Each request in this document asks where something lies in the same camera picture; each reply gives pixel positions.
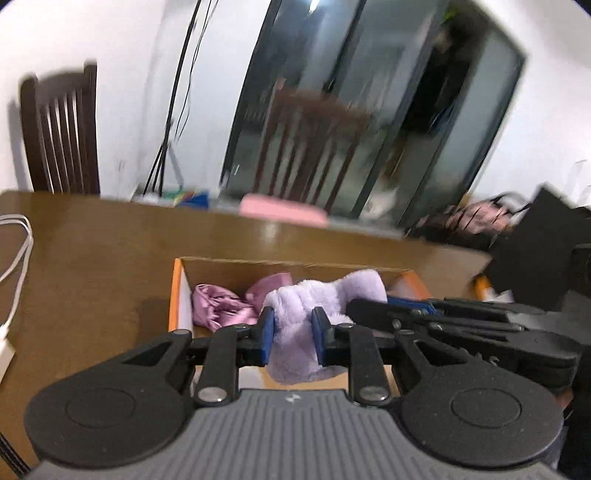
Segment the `pink fabric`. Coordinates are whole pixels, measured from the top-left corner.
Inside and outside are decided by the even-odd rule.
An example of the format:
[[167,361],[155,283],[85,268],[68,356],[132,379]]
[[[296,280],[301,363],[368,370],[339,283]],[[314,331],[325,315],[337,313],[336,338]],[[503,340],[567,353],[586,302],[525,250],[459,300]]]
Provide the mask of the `pink fabric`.
[[241,300],[234,292],[217,285],[197,285],[193,292],[193,323],[212,332],[238,323],[254,325],[267,294],[292,283],[289,273],[269,275],[248,289],[244,295],[246,301]]
[[488,200],[468,205],[465,208],[458,207],[449,217],[446,228],[465,230],[469,233],[480,233],[484,230],[502,232],[511,221],[512,215],[507,207],[497,207]]
[[239,213],[245,217],[298,223],[319,228],[326,228],[328,225],[327,213],[318,207],[256,193],[244,196],[240,202]]

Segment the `brown table surface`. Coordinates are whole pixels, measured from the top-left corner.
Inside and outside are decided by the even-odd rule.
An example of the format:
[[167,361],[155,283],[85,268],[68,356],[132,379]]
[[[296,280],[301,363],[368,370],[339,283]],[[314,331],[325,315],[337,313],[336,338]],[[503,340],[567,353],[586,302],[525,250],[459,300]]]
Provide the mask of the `brown table surface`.
[[[488,256],[419,241],[307,228],[189,208],[95,197],[6,192],[0,214],[23,213],[35,246],[0,384],[0,430],[30,465],[22,415],[44,386],[166,331],[173,261],[183,255],[411,268],[436,297],[462,296]],[[0,229],[0,270],[24,239]],[[17,275],[0,286],[6,318]],[[14,476],[0,462],[0,478]]]

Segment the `chair backrest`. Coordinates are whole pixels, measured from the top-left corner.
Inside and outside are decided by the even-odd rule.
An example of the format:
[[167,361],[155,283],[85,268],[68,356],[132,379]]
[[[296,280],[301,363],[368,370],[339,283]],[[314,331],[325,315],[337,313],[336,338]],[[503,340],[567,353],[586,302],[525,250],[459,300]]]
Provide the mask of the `chair backrest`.
[[[371,114],[343,105],[328,95],[286,88],[284,83],[283,79],[277,81],[269,105],[253,192],[316,205],[335,156],[340,147],[345,147],[341,149],[346,152],[344,156],[338,156],[337,163],[342,164],[323,206],[330,213]],[[263,192],[261,183],[274,138],[279,141],[277,157],[269,188]],[[322,173],[317,177],[322,165]],[[282,179],[278,182],[280,171]]]
[[96,63],[20,88],[22,137],[33,190],[99,194],[96,156]]

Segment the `pink object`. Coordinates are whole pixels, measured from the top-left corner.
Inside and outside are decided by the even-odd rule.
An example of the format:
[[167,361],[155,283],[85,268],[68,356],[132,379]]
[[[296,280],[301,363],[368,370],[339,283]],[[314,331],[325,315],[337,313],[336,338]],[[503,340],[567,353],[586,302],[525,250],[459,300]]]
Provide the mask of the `pink object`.
[[238,323],[254,325],[267,294],[292,283],[289,273],[269,275],[248,289],[246,301],[227,288],[208,283],[197,285],[193,292],[193,323],[212,332]]
[[241,216],[326,228],[327,213],[313,205],[249,193],[240,202]]

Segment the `purple towel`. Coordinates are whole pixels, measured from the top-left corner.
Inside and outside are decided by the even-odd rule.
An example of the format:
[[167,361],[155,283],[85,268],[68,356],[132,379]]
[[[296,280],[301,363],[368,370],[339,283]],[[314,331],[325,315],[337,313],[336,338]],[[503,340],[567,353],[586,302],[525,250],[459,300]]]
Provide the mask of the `purple towel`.
[[351,323],[343,315],[353,299],[387,301],[386,288],[375,270],[360,270],[332,283],[304,280],[267,295],[264,306],[275,309],[275,336],[267,370],[279,383],[293,385],[325,380],[346,372],[344,367],[321,367],[312,340],[310,314],[322,307],[333,325]]

